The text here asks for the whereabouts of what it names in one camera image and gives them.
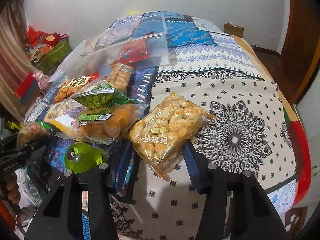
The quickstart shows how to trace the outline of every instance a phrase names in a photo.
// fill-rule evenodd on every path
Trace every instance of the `silver screw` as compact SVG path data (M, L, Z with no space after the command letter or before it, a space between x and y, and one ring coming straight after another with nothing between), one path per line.
M209 164L208 164L208 168L209 168L210 170L215 170L215 169L217 168L217 165L216 165L215 163L209 163Z
M100 163L99 164L99 169L104 170L106 168L108 168L108 164L106 164L106 163Z
M250 177L252 175L252 173L251 173L251 171L244 170L243 171L243 175L246 176L246 177Z
M72 174L72 171L71 171L71 170L67 170L67 171L65 171L65 172L63 173L63 175L64 175L65 177L69 177L69 176L71 176L71 174Z

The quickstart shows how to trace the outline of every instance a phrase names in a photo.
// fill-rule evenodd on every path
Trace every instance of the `pink toy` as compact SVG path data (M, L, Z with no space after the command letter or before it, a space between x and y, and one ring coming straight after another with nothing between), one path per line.
M38 81L38 85L42 91L48 88L49 77L41 70L37 70L32 76Z

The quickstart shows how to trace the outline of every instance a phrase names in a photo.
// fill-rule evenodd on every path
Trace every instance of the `patchwork bedspread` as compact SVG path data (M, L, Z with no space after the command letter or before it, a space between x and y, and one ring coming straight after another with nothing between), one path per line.
M263 80L246 51L209 21L152 12L122 18L112 26L159 13L168 29L170 64L135 71L129 97L153 109L175 92L216 114L217 121L193 138L196 150L226 171L252 171L278 213L285 213L295 197L296 163L278 85ZM59 80L46 96L49 105L58 85ZM35 106L31 119L37 111L42 119L49 106L43 108ZM56 151L52 159L61 170L64 151ZM112 203L119 234L131 239L195 239L205 196L193 189L184 160L169 176L171 180L164 181L140 163L135 204ZM85 239L90 238L88 225L84 216Z

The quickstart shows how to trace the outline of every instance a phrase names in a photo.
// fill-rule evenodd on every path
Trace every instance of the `human hand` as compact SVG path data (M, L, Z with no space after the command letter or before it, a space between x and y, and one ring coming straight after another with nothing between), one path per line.
M8 199L13 204L18 204L20 201L19 186L17 184L17 175L13 172L4 176L4 181L7 183Z

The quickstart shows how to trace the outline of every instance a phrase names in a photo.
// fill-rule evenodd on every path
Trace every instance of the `beige curtain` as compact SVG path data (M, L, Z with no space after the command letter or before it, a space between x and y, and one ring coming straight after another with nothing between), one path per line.
M27 42L23 0L10 0L0 14L0 101L19 121L28 106L23 106L15 90L35 68L25 54Z

